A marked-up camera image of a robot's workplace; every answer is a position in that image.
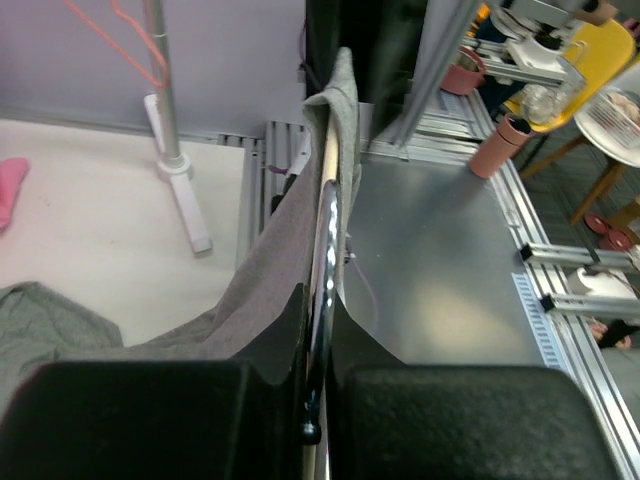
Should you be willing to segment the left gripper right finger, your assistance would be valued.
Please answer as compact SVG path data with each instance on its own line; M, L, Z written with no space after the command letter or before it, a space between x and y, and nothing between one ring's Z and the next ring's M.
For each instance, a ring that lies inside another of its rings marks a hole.
M338 305L327 378L335 479L617 479L611 447L564 372L493 363L514 337L468 301L406 308L402 360Z

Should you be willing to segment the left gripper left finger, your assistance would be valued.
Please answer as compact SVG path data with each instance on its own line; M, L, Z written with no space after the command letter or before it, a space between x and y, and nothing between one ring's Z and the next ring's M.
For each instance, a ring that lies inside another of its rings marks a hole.
M5 479L298 479L307 291L224 361L58 362L1 422Z

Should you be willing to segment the cream hanger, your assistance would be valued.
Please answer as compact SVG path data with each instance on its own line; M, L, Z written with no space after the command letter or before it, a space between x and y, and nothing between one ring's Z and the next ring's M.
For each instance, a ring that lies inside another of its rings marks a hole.
M339 134L335 119L331 117L324 144L308 302L309 342L301 424L304 479L315 477L315 447L322 439L321 396L329 363L337 291L336 273L341 261L339 160Z

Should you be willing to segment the grey t shirt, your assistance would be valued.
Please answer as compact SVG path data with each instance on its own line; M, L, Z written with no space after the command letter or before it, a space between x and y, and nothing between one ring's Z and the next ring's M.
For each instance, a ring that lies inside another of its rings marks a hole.
M309 279L328 119L339 135L338 192L349 221L362 174L359 107L352 52L339 49L329 83L304 104L312 149L218 304L146 343L125 347L110 321L37 282L1 291L1 372L25 376L64 360L193 361L225 359L273 323L292 290Z

